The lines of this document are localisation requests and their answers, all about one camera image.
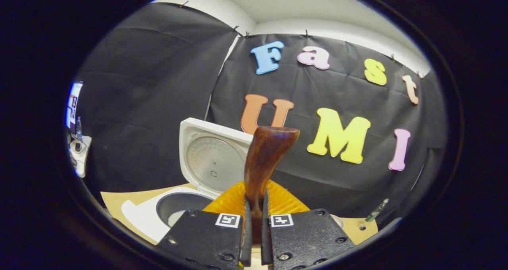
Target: computer monitor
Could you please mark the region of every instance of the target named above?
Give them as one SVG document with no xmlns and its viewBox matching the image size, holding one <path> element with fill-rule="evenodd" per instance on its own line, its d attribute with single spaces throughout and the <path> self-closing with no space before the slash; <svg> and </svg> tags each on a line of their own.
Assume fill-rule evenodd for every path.
<svg viewBox="0 0 508 270">
<path fill-rule="evenodd" d="M 72 134 L 76 134 L 76 108 L 78 106 L 79 93 L 83 87 L 82 81 L 75 81 L 72 84 L 69 100 L 67 100 L 67 113 L 65 114 L 65 125 Z"/>
</svg>

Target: black cloth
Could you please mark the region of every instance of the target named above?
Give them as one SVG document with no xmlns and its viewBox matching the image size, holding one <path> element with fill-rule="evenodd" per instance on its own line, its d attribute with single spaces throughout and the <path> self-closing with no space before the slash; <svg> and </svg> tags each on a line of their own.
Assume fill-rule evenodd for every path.
<svg viewBox="0 0 508 270">
<path fill-rule="evenodd" d="M 180 122 L 204 119 L 234 38 L 218 19 L 155 3 L 118 24 L 78 72 L 83 134 L 92 137 L 100 191 L 134 192 L 185 183 Z"/>
<path fill-rule="evenodd" d="M 280 49 L 279 67 L 257 75 L 258 63 L 250 51 L 274 41 L 282 41 L 285 45 Z M 305 46 L 327 50 L 331 67 L 321 70 L 300 64 L 297 55 Z M 384 65 L 386 85 L 366 80 L 364 61 L 367 58 Z M 417 84 L 417 105 L 408 98 L 402 80 L 404 75 L 410 75 Z M 439 84 L 433 73 L 421 80 L 389 57 L 341 40 L 302 35 L 254 35 L 240 38 L 225 62 L 212 94 L 208 120 L 241 130 L 244 97 L 252 93 L 268 98 L 259 114 L 259 126 L 271 124 L 275 112 L 273 100 L 281 98 L 294 103 L 285 126 L 297 128 L 301 134 L 277 166 L 272 179 L 311 209 L 323 207 L 338 216 L 366 217 L 383 199 L 390 198 L 383 215 L 379 216 L 381 222 L 388 216 L 403 215 L 408 208 L 402 210 L 400 205 L 413 186 L 417 189 L 415 183 L 432 182 L 436 174 L 439 156 L 435 164 L 426 165 L 426 160 L 429 148 L 439 150 L 445 145 L 446 117 L 443 105 L 439 105 L 442 97 L 439 97 Z M 320 117 L 316 111 L 319 108 L 337 111 L 344 129 L 357 116 L 371 122 L 362 163 L 342 161 L 340 155 L 332 158 L 329 150 L 324 156 L 307 151 L 307 145 L 312 144 L 318 131 Z M 388 169 L 394 156 L 394 129 L 397 128 L 411 132 L 403 171 Z M 420 177 L 424 166 L 425 177 Z"/>
</svg>

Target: open lid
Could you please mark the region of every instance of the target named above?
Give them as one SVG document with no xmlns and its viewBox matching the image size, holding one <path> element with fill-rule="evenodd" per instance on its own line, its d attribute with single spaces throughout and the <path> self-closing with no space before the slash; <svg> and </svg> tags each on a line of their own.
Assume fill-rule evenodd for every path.
<svg viewBox="0 0 508 270">
<path fill-rule="evenodd" d="M 245 158 L 253 136 L 245 132 L 188 118 L 180 123 L 180 167 L 200 192 L 218 197 L 243 180 Z"/>
</svg>

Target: white wall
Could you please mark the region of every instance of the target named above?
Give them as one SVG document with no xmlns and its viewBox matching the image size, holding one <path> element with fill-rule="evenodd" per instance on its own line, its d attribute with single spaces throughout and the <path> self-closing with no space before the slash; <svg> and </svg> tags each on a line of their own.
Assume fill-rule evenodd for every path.
<svg viewBox="0 0 508 270">
<path fill-rule="evenodd" d="M 378 51 L 384 55 L 394 55 L 395 60 L 401 62 L 414 72 L 424 76 L 430 70 L 428 62 L 412 49 L 397 42 L 393 38 L 381 33 L 348 23 L 314 19 L 287 19 L 256 23 L 245 10 L 231 0 L 154 0 L 153 2 L 170 2 L 183 4 L 198 9 L 216 17 L 230 27 L 239 25 L 237 30 L 244 35 L 249 31 L 251 35 L 263 33 L 294 33 L 305 34 L 307 29 L 310 35 L 338 39 L 359 44 Z"/>
<path fill-rule="evenodd" d="M 154 0 L 155 2 L 167 2 L 183 4 L 189 1 L 185 6 L 198 9 L 216 17 L 230 27 L 239 26 L 237 30 L 243 34 L 245 31 L 252 31 L 256 27 L 256 22 L 252 17 L 231 0 Z"/>
<path fill-rule="evenodd" d="M 309 35 L 359 44 L 387 56 L 393 54 L 395 60 L 414 72 L 419 71 L 421 75 L 426 75 L 430 71 L 428 62 L 403 44 L 383 34 L 351 24 L 312 19 L 280 20 L 259 23 L 251 35 L 267 33 L 304 35 L 305 30 Z"/>
</svg>

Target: foam letter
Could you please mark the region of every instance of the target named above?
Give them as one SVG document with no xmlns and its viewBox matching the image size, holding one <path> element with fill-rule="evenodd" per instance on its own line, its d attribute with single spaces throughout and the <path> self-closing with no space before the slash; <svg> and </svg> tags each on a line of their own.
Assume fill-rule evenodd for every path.
<svg viewBox="0 0 508 270">
<path fill-rule="evenodd" d="M 328 64 L 330 53 L 327 50 L 309 46 L 303 47 L 303 51 L 304 51 L 303 53 L 300 53 L 296 57 L 298 59 L 298 62 L 301 62 L 302 64 L 307 64 L 309 66 L 315 66 L 318 69 L 330 68 L 330 64 Z"/>
<path fill-rule="evenodd" d="M 257 94 L 247 94 L 245 96 L 245 109 L 240 120 L 243 132 L 254 134 L 258 126 L 258 116 L 261 107 L 268 102 L 268 98 Z M 283 127 L 287 112 L 294 107 L 294 103 L 289 100 L 276 99 L 273 101 L 275 105 L 275 114 L 273 116 L 272 127 Z"/>
<path fill-rule="evenodd" d="M 411 137 L 411 133 L 406 129 L 395 129 L 394 133 L 397 137 L 397 145 L 395 147 L 393 160 L 388 164 L 388 168 L 394 171 L 402 171 L 406 167 L 404 159 L 406 157 L 408 140 Z"/>
<path fill-rule="evenodd" d="M 319 122 L 314 143 L 308 145 L 307 151 L 318 155 L 326 154 L 328 150 L 325 144 L 328 139 L 330 155 L 332 157 L 337 156 L 347 144 L 348 146 L 345 151 L 341 153 L 341 159 L 346 162 L 361 163 L 363 161 L 363 143 L 365 142 L 367 129 L 370 128 L 370 121 L 365 118 L 355 117 L 344 130 L 337 111 L 320 108 L 317 110 L 317 113 L 321 117 L 321 121 Z"/>
<path fill-rule="evenodd" d="M 256 69 L 258 75 L 268 73 L 269 71 L 275 71 L 279 68 L 278 64 L 272 62 L 272 58 L 274 60 L 280 60 L 281 52 L 279 49 L 283 47 L 283 42 L 278 40 L 250 50 L 251 53 L 256 55 L 256 60 L 258 61 L 258 69 Z"/>
<path fill-rule="evenodd" d="M 385 66 L 383 64 L 371 58 L 366 59 L 364 64 L 366 68 L 365 77 L 368 81 L 379 85 L 386 84 Z"/>
<path fill-rule="evenodd" d="M 419 100 L 414 94 L 414 90 L 416 89 L 416 83 L 413 82 L 411 76 L 403 76 L 402 80 L 406 82 L 406 89 L 408 90 L 408 96 L 413 104 L 418 104 Z"/>
</svg>

